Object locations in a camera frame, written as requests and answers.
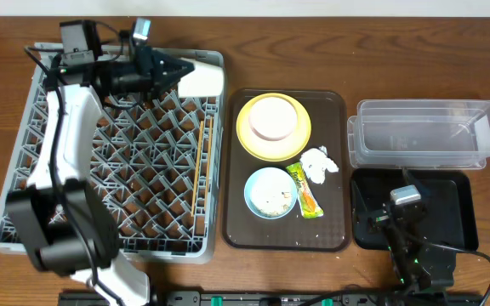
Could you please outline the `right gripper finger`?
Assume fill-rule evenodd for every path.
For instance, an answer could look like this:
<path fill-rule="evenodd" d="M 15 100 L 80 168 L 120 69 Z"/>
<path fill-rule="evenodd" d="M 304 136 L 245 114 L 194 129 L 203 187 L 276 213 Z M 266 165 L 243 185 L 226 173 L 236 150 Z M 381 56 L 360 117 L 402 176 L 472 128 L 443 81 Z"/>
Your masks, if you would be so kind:
<path fill-rule="evenodd" d="M 368 219 L 368 206 L 366 204 L 366 196 L 368 193 L 355 180 L 351 181 L 351 203 L 353 206 L 353 222 L 359 224 L 361 221 Z"/>
<path fill-rule="evenodd" d="M 430 198 L 429 190 L 406 167 L 402 169 L 402 176 L 407 185 L 415 186 L 422 198 Z"/>

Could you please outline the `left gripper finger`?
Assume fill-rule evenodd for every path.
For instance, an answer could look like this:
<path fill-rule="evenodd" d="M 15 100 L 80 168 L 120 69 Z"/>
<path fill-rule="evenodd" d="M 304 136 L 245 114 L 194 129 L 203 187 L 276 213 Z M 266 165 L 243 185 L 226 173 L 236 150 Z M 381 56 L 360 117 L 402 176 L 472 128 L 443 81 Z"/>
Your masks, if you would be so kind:
<path fill-rule="evenodd" d="M 190 61 L 176 58 L 159 50 L 153 50 L 155 71 L 158 75 L 168 77 L 184 77 L 195 70 Z"/>
<path fill-rule="evenodd" d="M 179 75 L 158 75 L 153 79 L 153 99 L 160 99 L 166 92 L 171 91 L 180 82 Z"/>

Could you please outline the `white plastic cup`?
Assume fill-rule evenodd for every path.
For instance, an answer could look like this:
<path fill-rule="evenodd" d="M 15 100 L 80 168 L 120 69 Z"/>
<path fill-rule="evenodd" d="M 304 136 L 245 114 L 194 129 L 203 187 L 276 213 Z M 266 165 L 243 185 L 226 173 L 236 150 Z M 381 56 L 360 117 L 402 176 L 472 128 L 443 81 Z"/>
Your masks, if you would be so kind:
<path fill-rule="evenodd" d="M 184 59 L 192 63 L 194 70 L 183 76 L 177 87 L 180 98 L 208 98 L 223 93 L 225 87 L 224 70 L 194 59 Z"/>

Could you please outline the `green orange snack wrapper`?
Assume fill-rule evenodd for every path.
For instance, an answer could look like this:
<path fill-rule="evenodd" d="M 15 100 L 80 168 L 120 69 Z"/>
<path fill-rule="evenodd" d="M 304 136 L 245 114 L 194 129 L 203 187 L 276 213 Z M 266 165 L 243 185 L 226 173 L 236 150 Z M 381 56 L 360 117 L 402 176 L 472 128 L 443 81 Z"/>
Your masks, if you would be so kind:
<path fill-rule="evenodd" d="M 287 166 L 286 170 L 296 185 L 302 217 L 306 219 L 322 217 L 324 211 L 313 196 L 301 164 L 296 162 Z"/>

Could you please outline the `white paper napkin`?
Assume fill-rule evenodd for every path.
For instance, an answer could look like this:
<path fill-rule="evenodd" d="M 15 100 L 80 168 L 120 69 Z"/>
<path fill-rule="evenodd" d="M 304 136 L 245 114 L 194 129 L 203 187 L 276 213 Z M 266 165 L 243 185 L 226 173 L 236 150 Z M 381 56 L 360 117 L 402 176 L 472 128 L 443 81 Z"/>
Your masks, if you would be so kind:
<path fill-rule="evenodd" d="M 299 161 L 305 176 L 314 184 L 323 184 L 326 172 L 339 172 L 339 166 L 328 156 L 325 146 L 308 149 L 301 155 Z"/>

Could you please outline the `pink plastic bowl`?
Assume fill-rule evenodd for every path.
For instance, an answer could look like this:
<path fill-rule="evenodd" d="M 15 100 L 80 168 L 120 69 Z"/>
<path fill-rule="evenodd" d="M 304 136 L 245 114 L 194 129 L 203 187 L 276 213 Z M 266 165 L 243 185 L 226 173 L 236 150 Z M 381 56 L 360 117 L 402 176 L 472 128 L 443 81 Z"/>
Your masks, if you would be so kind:
<path fill-rule="evenodd" d="M 248 122 L 253 133 L 263 140 L 283 140 L 293 133 L 298 115 L 293 105 L 283 98 L 268 97 L 251 107 Z"/>

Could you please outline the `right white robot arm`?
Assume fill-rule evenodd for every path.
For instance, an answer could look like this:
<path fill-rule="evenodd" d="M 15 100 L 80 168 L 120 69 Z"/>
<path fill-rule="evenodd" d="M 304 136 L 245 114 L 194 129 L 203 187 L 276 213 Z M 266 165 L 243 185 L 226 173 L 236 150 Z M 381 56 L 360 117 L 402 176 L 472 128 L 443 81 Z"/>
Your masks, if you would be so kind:
<path fill-rule="evenodd" d="M 456 250 L 465 245 L 458 186 L 441 172 L 358 169 L 350 181 L 354 240 L 390 253 L 412 292 L 454 283 Z"/>

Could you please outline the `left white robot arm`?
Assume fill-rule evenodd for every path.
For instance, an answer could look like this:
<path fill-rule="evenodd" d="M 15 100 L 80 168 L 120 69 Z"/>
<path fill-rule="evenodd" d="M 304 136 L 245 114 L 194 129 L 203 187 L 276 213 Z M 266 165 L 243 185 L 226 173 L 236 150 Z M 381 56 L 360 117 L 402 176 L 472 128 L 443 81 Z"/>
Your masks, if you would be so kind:
<path fill-rule="evenodd" d="M 94 20 L 60 24 L 63 48 L 43 67 L 48 122 L 24 190 L 7 213 L 32 265 L 94 289 L 111 305 L 147 305 L 148 276 L 122 254 L 115 219 L 89 182 L 94 132 L 108 96 L 156 98 L 195 69 L 147 44 L 150 23 L 117 33 L 128 59 L 102 59 Z"/>

